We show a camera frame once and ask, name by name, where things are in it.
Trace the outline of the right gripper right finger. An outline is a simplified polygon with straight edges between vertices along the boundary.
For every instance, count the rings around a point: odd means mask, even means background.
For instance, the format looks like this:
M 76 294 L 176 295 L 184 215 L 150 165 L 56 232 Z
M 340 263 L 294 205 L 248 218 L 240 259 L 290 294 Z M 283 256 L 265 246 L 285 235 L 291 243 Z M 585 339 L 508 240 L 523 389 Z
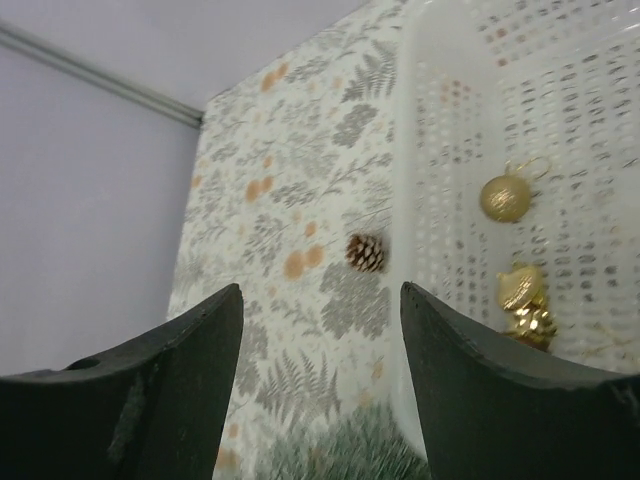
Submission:
M 639 378 L 554 357 L 400 291 L 404 344 L 435 479 L 635 479 Z

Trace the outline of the small pine cone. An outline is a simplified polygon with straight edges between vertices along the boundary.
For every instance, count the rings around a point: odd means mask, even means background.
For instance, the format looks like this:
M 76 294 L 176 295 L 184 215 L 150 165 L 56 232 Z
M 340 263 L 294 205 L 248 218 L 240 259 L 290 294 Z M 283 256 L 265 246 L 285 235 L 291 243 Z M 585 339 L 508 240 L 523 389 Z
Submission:
M 378 235 L 356 233 L 350 236 L 345 259 L 356 271 L 361 273 L 380 272 L 385 267 L 386 249 Z

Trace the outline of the small green christmas tree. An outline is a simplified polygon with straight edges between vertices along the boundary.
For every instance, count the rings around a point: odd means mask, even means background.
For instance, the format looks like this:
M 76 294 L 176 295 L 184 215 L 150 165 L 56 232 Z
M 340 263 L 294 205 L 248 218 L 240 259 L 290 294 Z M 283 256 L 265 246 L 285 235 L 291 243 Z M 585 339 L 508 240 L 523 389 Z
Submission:
M 324 429 L 294 430 L 256 462 L 256 479 L 430 479 L 386 402 L 356 408 Z

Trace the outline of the white plastic basket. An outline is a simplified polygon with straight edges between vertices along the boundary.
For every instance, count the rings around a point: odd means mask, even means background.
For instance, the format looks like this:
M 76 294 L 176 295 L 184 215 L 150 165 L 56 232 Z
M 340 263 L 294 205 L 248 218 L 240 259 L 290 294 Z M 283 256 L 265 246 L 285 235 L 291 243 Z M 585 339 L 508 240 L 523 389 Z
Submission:
M 639 5 L 413 1 L 395 87 L 390 278 L 494 330 L 545 275 L 550 350 L 639 370 Z

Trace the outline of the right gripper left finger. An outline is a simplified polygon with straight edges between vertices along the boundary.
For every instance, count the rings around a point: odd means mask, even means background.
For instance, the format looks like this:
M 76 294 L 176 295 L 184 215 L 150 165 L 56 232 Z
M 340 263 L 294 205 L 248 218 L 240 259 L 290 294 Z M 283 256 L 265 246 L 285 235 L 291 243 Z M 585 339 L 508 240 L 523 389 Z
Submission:
M 243 331 L 231 284 L 62 370 L 1 380 L 5 479 L 209 479 Z

